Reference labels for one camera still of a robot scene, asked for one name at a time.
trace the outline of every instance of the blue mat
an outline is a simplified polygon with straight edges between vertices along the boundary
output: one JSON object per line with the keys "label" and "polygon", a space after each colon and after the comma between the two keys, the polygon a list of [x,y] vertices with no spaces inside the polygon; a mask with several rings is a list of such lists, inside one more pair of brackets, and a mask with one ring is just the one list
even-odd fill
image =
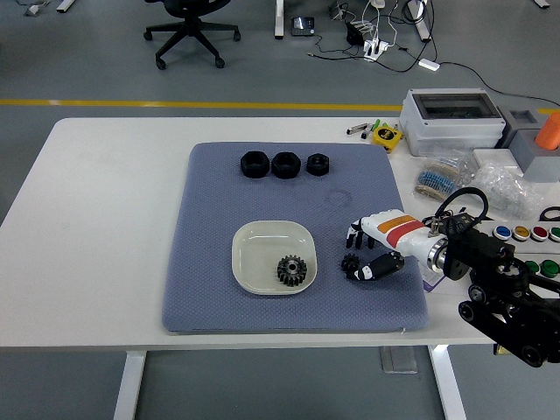
{"label": "blue mat", "polygon": [[[293,151],[302,160],[294,179],[243,176],[240,159],[264,151],[270,160]],[[305,171],[307,157],[323,153],[331,170]],[[378,282],[346,280],[340,269],[350,223],[391,208],[403,209],[385,150],[369,144],[202,143],[191,152],[172,244],[163,322],[170,332],[329,330],[380,332],[428,324],[422,278],[414,258]],[[262,220],[295,221],[313,236],[318,274],[296,295],[245,291],[231,269],[235,232]],[[355,251],[367,263],[384,247]]]}

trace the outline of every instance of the square bowl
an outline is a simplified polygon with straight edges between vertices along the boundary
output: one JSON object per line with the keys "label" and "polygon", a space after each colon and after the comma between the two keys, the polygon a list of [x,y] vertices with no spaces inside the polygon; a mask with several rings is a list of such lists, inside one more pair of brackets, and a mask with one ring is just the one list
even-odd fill
{"label": "square bowl", "polygon": [[[297,256],[307,266],[305,279],[297,286],[278,279],[278,263],[286,256]],[[317,275],[312,235],[287,220],[251,221],[240,227],[232,241],[231,264],[239,285],[256,295],[293,295],[307,289]]]}

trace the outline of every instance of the yellow floor line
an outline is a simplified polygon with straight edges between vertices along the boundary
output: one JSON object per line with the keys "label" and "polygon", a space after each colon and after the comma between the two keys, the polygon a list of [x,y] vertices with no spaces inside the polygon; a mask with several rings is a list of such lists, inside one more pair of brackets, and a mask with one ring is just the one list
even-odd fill
{"label": "yellow floor line", "polygon": [[[57,99],[0,99],[0,106],[13,107],[125,107],[125,108],[199,108],[199,109],[307,109],[316,111],[390,111],[401,112],[401,105],[351,103],[226,102],[226,101],[83,101]],[[539,108],[540,114],[558,112]]]}

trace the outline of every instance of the gray box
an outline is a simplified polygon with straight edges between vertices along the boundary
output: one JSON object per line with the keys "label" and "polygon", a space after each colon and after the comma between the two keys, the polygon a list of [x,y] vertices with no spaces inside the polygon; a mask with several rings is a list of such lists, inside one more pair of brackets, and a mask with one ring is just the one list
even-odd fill
{"label": "gray box", "polygon": [[523,179],[531,182],[557,182],[560,179],[560,148],[545,150],[535,143],[539,129],[520,129],[509,149],[523,171]]}
{"label": "gray box", "polygon": [[529,109],[512,110],[498,107],[501,116],[506,121],[506,128],[503,130],[501,139],[495,146],[495,149],[507,149],[514,139],[518,130],[540,130],[544,121],[539,121],[536,111]]}

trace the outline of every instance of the chair wheel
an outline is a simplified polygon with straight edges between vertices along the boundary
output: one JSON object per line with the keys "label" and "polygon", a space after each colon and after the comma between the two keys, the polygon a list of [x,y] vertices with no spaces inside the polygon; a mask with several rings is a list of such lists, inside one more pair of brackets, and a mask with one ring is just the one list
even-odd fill
{"label": "chair wheel", "polygon": [[163,61],[162,59],[156,59],[156,66],[160,70],[165,70],[165,68],[167,67],[167,65],[165,64],[165,61]]}

